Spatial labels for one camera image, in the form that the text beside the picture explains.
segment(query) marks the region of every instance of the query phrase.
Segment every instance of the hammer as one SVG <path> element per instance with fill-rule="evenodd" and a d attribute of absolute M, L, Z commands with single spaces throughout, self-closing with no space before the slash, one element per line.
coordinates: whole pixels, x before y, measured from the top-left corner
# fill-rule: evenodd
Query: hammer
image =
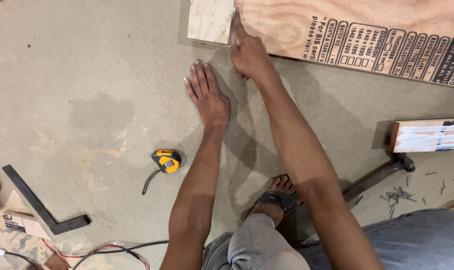
<path fill-rule="evenodd" d="M 357 180 L 352 186 L 342 192 L 345 202 L 349 202 L 362 192 L 380 183 L 396 171 L 406 170 L 408 173 L 415 171 L 414 162 L 407 157 L 406 153 L 395 153 L 394 158 L 372 173 Z"/>

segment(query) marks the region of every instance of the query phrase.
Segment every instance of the person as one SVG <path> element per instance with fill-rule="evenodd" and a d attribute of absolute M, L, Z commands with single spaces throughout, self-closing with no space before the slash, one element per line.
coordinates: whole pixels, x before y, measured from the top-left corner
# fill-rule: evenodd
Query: person
<path fill-rule="evenodd" d="M 421 210 L 362 228 L 344 202 L 338 176 L 314 131 L 285 90 L 260 38 L 244 30 L 238 8 L 234 33 L 232 64 L 259 89 L 287 174 L 274 178 L 235 233 L 204 248 L 230 101 L 210 65 L 195 60 L 185 84 L 205 127 L 172 208 L 161 270 L 454 269 L 454 210 Z M 302 202 L 320 243 L 295 250 L 275 228 Z"/>

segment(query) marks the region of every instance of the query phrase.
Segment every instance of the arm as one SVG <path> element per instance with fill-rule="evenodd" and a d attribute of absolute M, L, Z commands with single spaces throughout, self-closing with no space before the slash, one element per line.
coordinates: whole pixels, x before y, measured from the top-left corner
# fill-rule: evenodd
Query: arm
<path fill-rule="evenodd" d="M 198 270 L 210 233 L 219 176 L 220 149 L 230 116 L 230 101 L 218 88 L 208 64 L 191 66 L 188 95 L 205 125 L 202 143 L 180 187 L 170 214 L 169 245 L 161 270 Z"/>
<path fill-rule="evenodd" d="M 332 268 L 384 269 L 345 204 L 337 174 L 317 136 L 285 90 L 260 38 L 245 32 L 238 9 L 234 29 L 232 63 L 259 88 L 280 160 L 310 211 Z"/>

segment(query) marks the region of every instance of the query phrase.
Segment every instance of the white plug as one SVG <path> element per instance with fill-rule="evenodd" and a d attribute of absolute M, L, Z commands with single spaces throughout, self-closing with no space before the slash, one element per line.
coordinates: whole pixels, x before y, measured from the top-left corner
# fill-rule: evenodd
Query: white plug
<path fill-rule="evenodd" d="M 5 249 L 1 249 L 1 248 L 0 248 L 0 256 L 5 255 L 5 252 L 7 252 Z"/>

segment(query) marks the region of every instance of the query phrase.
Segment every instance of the hand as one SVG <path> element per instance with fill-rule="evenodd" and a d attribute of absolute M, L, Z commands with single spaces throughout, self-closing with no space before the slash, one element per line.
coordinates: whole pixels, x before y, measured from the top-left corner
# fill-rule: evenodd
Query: hand
<path fill-rule="evenodd" d="M 202 66 L 200 60 L 190 65 L 192 82 L 184 78 L 188 96 L 199 110 L 200 119 L 205 127 L 227 126 L 230 118 L 230 100 L 219 90 L 217 80 L 210 65 Z"/>
<path fill-rule="evenodd" d="M 234 44 L 230 46 L 230 60 L 236 71 L 240 73 L 241 79 L 252 78 L 254 82 L 259 82 L 275 71 L 262 40 L 258 36 L 254 37 L 245 32 L 238 7 L 235 8 L 233 30 Z"/>

